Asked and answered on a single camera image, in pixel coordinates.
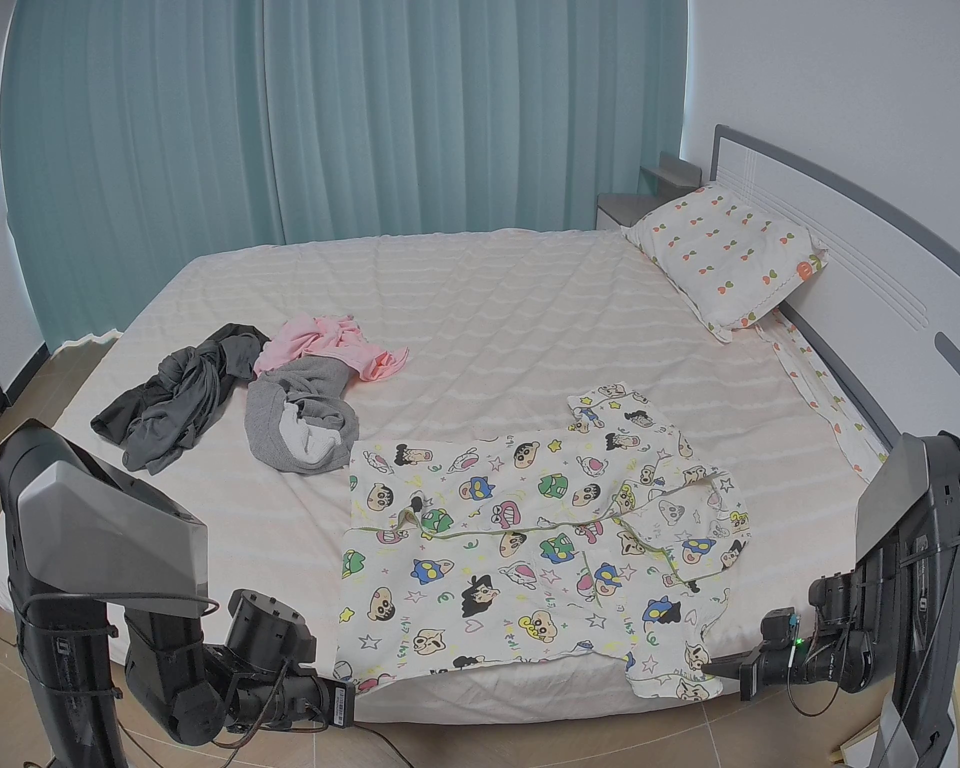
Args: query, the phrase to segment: wall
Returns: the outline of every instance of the wall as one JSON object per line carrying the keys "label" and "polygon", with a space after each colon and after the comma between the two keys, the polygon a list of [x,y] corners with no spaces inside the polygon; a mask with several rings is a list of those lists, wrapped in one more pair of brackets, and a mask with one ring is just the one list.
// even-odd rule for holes
{"label": "wall", "polygon": [[[0,62],[3,61],[14,2],[0,0]],[[43,337],[36,324],[34,308],[27,296],[16,248],[7,227],[7,201],[0,174],[0,387],[10,387],[41,344]]]}
{"label": "wall", "polygon": [[956,0],[689,0],[682,155],[725,123],[826,166],[960,248]]}

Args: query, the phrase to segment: curtain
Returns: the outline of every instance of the curtain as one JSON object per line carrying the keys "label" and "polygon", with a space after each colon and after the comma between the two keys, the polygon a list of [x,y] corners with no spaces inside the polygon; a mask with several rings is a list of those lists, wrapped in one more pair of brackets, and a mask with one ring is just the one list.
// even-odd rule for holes
{"label": "curtain", "polygon": [[11,229],[58,344],[202,253],[592,228],[679,150],[686,3],[21,0],[7,56]]}

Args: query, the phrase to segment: pillowcase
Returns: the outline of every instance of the pillowcase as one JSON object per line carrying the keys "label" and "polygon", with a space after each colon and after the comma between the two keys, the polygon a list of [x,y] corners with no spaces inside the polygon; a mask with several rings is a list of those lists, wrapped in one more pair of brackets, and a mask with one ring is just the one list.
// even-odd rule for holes
{"label": "pillowcase", "polygon": [[712,182],[624,234],[666,274],[721,342],[753,325],[827,264],[809,231]]}

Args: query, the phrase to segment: mattress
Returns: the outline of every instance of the mattress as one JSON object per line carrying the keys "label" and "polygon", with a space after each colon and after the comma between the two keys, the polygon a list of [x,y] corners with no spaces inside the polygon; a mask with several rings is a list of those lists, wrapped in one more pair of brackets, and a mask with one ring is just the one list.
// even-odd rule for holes
{"label": "mattress", "polygon": [[[810,582],[854,564],[863,480],[830,425],[799,395],[753,331],[719,344],[660,270],[618,232],[378,237],[263,246],[195,259],[144,309],[60,417],[69,440],[122,466],[121,449],[89,427],[170,351],[226,322],[275,333],[299,312],[351,314],[386,348],[409,346],[398,375],[345,395],[361,438],[472,441],[566,427],[566,397],[605,381],[644,392],[743,489],[754,538],[732,570],[712,654],[753,647],[760,618],[806,606]],[[345,469],[304,477],[257,462],[238,387],[198,444],[155,477],[138,473],[203,520],[210,595],[275,595],[306,618],[319,670],[336,652]],[[9,606],[9,595],[3,595]],[[111,654],[122,660],[126,626]],[[807,620],[811,614],[805,614]],[[226,609],[204,620],[226,636]],[[639,699],[623,663],[601,656],[472,669],[399,682],[357,701],[365,721],[527,722],[679,704]]]}

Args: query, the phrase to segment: pink garment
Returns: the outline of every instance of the pink garment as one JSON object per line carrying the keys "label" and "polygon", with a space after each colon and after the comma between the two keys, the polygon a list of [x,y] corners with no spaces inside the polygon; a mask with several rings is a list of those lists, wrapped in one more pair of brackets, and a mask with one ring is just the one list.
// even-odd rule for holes
{"label": "pink garment", "polygon": [[376,381],[403,368],[409,353],[404,347],[394,355],[371,344],[350,315],[311,318],[304,313],[284,323],[277,335],[263,346],[253,364],[253,372],[260,375],[305,354],[314,354],[342,360],[364,381]]}

